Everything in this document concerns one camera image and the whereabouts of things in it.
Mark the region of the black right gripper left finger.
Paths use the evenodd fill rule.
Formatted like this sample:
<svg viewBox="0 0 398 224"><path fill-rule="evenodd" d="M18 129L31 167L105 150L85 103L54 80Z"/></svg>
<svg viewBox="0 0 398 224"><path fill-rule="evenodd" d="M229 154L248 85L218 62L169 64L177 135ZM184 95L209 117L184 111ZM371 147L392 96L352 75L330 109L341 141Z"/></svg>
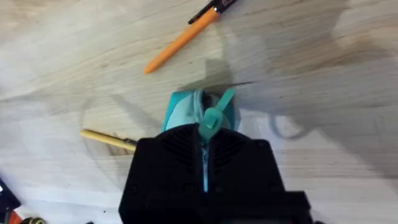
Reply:
<svg viewBox="0 0 398 224"><path fill-rule="evenodd" d="M186 124L138 141L119 215L123 223L203 223L197 126Z"/></svg>

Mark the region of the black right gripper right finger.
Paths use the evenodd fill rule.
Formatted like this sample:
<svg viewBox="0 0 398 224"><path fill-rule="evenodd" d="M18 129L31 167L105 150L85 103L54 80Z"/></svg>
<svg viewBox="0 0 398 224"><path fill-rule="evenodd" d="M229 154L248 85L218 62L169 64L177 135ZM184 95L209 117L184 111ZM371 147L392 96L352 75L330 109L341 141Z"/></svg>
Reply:
<svg viewBox="0 0 398 224"><path fill-rule="evenodd" d="M282 177L271 145L222 129L211 139L209 192L283 192Z"/></svg>

